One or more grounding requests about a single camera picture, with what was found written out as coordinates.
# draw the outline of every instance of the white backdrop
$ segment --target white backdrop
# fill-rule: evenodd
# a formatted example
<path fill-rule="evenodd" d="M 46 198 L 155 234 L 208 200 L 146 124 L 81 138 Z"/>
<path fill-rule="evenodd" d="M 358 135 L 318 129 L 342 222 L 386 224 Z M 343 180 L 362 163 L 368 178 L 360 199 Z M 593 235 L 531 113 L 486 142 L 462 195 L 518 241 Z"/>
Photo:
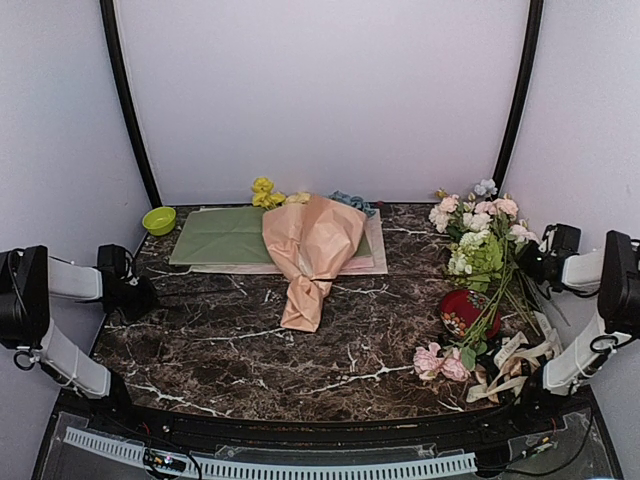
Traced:
<path fill-rule="evenodd" d="M 528 0 L 118 2 L 168 204 L 287 192 L 424 201 L 493 173 Z"/>

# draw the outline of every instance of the white vented panel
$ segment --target white vented panel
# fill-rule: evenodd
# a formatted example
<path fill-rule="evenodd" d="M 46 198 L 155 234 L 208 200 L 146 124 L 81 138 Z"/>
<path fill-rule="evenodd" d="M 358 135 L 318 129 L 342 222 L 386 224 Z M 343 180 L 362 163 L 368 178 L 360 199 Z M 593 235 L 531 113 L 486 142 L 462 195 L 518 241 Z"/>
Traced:
<path fill-rule="evenodd" d="M 65 443 L 95 453 L 120 463 L 143 467 L 145 447 L 126 440 L 103 437 L 101 435 L 67 428 Z M 193 463 L 184 455 L 175 455 L 187 463 L 183 478 L 197 478 Z M 241 480 L 418 480 L 445 478 L 453 475 L 475 472 L 475 454 L 467 453 L 430 460 L 388 463 L 381 465 L 303 467 L 288 465 L 264 465 L 240 462 L 226 462 L 194 455 L 202 468 L 203 479 Z"/>

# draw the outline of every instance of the peach wrapping paper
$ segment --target peach wrapping paper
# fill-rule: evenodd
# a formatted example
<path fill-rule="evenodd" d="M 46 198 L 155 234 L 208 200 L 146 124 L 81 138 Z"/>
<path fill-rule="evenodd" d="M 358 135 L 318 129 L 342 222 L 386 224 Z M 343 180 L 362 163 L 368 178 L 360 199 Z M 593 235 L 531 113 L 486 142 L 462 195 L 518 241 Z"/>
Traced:
<path fill-rule="evenodd" d="M 306 205 L 293 203 L 264 214 L 262 237 L 290 282 L 282 327 L 318 329 L 331 280 L 358 250 L 366 220 L 363 212 L 317 195 Z"/>

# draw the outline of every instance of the white cable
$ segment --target white cable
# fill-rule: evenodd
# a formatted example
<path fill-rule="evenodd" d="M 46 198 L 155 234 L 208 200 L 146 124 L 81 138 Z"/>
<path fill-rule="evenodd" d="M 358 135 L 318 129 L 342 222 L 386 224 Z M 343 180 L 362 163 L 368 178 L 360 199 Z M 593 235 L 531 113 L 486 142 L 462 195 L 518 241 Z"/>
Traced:
<path fill-rule="evenodd" d="M 74 380 L 78 378 L 78 362 L 80 359 L 79 352 L 80 352 L 80 349 L 76 346 L 76 361 L 75 361 L 75 365 L 73 366 L 73 373 L 71 374 L 71 377 L 69 377 L 69 380 L 67 381 L 67 383 L 62 385 L 63 388 L 70 386 L 74 382 Z"/>
<path fill-rule="evenodd" d="M 587 374 L 584 372 L 584 370 L 582 370 L 582 367 L 580 366 L 580 362 L 578 362 L 578 345 L 579 345 L 579 340 L 580 340 L 580 336 L 577 336 L 577 337 L 576 337 L 576 340 L 575 340 L 575 342 L 576 342 L 576 344 L 575 344 L 575 348 L 574 348 L 574 350 L 573 350 L 573 352 L 574 352 L 574 359 L 575 359 L 575 362 L 576 362 L 576 367 L 578 368 L 578 370 L 580 371 L 580 373 L 582 374 L 582 376 L 583 376 L 583 377 L 585 377 L 585 378 L 591 378 L 591 377 L 593 377 L 593 376 L 595 375 L 595 373 L 593 373 L 593 374 L 591 374 L 591 375 L 587 375 Z"/>

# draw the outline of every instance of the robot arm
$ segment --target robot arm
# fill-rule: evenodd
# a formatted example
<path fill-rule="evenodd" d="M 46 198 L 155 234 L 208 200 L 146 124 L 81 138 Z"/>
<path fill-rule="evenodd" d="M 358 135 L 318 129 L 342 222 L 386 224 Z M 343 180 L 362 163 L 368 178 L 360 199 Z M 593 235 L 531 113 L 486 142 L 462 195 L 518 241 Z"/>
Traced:
<path fill-rule="evenodd" d="M 0 253 L 0 343 L 16 350 L 16 366 L 30 370 L 39 363 L 62 386 L 109 408 L 126 408 L 130 399 L 122 378 L 58 329 L 49 295 L 101 302 L 105 313 L 120 310 L 134 320 L 155 304 L 151 282 L 136 276 L 128 252 L 115 245 L 100 247 L 96 268 L 49 257 L 43 246 Z"/>
<path fill-rule="evenodd" d="M 629 236 L 610 231 L 604 250 L 577 255 L 579 239 L 580 230 L 573 227 L 547 227 L 541 246 L 525 252 L 521 263 L 534 280 L 549 281 L 555 291 L 598 293 L 589 324 L 544 366 L 542 387 L 555 395 L 573 394 L 612 354 L 640 337 L 640 248 Z"/>

